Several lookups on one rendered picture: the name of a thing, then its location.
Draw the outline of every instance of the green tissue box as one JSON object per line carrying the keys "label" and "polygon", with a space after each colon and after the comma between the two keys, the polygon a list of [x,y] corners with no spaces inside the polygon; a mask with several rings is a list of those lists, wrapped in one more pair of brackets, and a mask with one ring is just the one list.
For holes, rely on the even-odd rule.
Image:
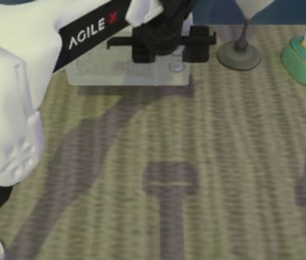
{"label": "green tissue box", "polygon": [[306,50],[301,45],[303,36],[293,38],[282,53],[282,63],[290,74],[306,85]]}

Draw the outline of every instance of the lamp base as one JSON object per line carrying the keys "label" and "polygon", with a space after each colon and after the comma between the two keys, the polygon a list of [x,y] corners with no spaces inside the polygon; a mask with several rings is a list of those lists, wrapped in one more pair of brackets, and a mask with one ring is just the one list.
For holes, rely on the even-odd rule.
{"label": "lamp base", "polygon": [[235,51],[235,41],[221,45],[217,57],[222,65],[234,70],[254,69],[261,61],[260,52],[250,44],[243,53]]}

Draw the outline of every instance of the blue background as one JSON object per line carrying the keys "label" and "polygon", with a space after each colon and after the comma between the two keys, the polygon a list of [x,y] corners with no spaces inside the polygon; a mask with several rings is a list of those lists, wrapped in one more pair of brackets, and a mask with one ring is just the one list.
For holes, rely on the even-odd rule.
{"label": "blue background", "polygon": [[[0,0],[4,4],[26,2],[31,0]],[[193,13],[194,23],[198,24],[241,24],[243,20],[235,0],[198,0]],[[252,23],[306,24],[306,0],[275,0],[255,16]]]}

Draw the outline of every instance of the white robotic arm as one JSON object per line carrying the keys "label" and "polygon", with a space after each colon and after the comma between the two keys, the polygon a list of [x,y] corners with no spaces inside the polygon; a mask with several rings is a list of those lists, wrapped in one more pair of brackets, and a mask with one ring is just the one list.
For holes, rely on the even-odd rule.
{"label": "white robotic arm", "polygon": [[[38,109],[53,72],[128,24],[137,27],[162,12],[158,0],[0,4],[0,186],[19,183],[41,157]],[[74,31],[81,18],[84,28]]]}

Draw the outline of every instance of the red letter x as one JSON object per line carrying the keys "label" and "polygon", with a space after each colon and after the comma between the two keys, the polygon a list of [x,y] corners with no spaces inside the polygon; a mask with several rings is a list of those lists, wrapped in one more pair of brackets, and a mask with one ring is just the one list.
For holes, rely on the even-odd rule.
{"label": "red letter x", "polygon": [[107,19],[107,22],[109,24],[112,24],[112,23],[116,22],[116,11],[114,11],[111,14],[109,14],[109,19]]}

